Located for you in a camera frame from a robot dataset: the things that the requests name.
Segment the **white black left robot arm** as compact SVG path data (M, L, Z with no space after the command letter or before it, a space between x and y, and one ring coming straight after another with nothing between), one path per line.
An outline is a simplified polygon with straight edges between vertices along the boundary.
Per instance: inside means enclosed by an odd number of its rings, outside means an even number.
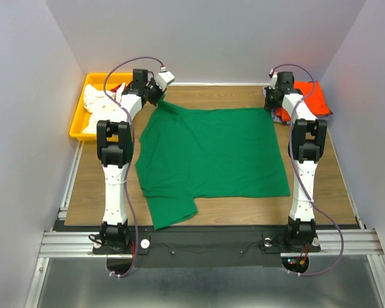
M128 216L125 208L126 177L133 157L132 121L149 102L156 105L175 77L165 66L156 77L148 77L147 69L134 69L132 81L122 94L113 99L119 109L96 125L97 156L105 178L105 211L99 238L94 242L117 253L132 247L128 235Z

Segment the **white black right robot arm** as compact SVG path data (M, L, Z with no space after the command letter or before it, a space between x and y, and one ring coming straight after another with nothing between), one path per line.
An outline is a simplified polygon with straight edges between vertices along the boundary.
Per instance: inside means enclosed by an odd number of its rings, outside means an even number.
M327 123L311 112L302 91L295 88L292 72L271 70L269 77L264 108L272 111L282 107L290 115L288 155L294 170L294 187L282 242L289 250L317 247L319 240L312 203L315 173L325 149Z

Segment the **green t shirt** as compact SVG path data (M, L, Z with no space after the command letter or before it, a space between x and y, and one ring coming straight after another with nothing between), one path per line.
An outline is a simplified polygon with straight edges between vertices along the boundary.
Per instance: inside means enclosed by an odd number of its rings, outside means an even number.
M156 229L198 211L198 198L289 196L275 127L263 108L187 109L160 101L135 165Z

